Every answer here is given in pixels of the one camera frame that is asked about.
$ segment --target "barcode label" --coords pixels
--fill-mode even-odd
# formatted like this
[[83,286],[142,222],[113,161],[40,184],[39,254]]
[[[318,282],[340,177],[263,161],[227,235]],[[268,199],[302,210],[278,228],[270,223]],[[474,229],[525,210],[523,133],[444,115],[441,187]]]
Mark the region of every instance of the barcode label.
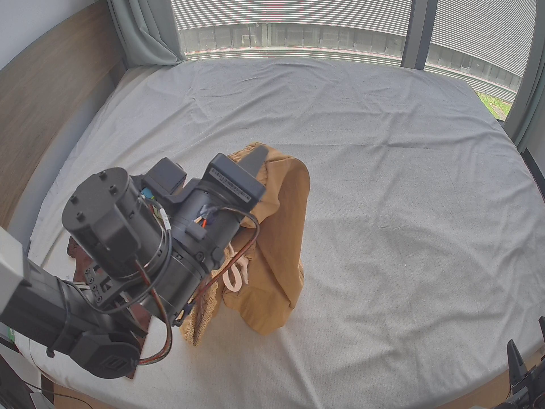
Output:
[[214,167],[210,168],[210,175],[214,177],[218,182],[220,182],[224,187],[233,191],[233,194],[237,195],[242,201],[248,203],[250,200],[252,200],[252,197],[242,191],[241,188],[237,187],[232,181],[230,181]]

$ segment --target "green grass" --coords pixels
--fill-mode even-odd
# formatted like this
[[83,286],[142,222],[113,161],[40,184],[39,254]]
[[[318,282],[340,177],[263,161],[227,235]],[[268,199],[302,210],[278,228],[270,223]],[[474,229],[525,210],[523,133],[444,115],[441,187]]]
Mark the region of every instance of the green grass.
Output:
[[501,117],[499,113],[494,111],[492,106],[496,106],[500,108],[500,110],[507,116],[509,113],[509,110],[511,109],[511,103],[507,103],[506,101],[503,101],[499,99],[498,97],[493,97],[491,95],[483,94],[482,92],[478,92],[477,95],[481,99],[481,101],[485,104],[485,106],[488,108],[490,113],[494,115],[497,119],[504,120],[505,117]]

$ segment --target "gray green curtain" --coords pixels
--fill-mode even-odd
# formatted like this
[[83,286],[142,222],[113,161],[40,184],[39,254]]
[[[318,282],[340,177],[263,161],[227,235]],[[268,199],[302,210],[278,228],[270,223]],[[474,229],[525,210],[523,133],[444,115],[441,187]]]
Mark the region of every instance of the gray green curtain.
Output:
[[519,152],[541,120],[545,120],[545,0],[536,1],[536,22],[528,63],[504,130]]
[[108,0],[129,66],[176,65],[180,48],[171,0]]

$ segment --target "wooden bed frame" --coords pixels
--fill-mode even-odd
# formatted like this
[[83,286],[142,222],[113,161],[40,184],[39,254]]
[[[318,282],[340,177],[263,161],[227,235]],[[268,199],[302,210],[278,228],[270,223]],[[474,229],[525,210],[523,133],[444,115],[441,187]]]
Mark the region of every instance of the wooden bed frame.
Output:
[[[95,87],[108,73],[116,84],[120,80],[125,71],[123,59],[108,5],[101,0],[45,33],[0,71],[0,226],[8,227],[48,147]],[[542,349],[534,353],[528,367],[539,363],[542,353]],[[74,391],[63,391],[94,407],[108,407]],[[490,407],[503,401],[507,392],[508,374],[504,372],[440,408]]]

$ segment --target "bed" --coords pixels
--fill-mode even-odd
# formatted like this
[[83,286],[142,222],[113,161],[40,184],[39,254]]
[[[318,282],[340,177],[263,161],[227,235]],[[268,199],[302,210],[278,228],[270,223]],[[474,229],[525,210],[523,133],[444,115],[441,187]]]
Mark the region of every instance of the bed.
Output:
[[[175,329],[171,354],[133,380],[93,377],[18,335],[22,353],[118,408],[411,408],[500,375],[511,338],[523,356],[542,346],[542,196],[467,83],[417,70],[305,58],[130,70],[41,205],[30,258],[72,277],[60,215],[90,174],[168,156],[197,177],[253,141],[311,177],[305,287],[283,328],[260,336],[223,306],[199,348]],[[143,354],[164,337],[153,320]]]

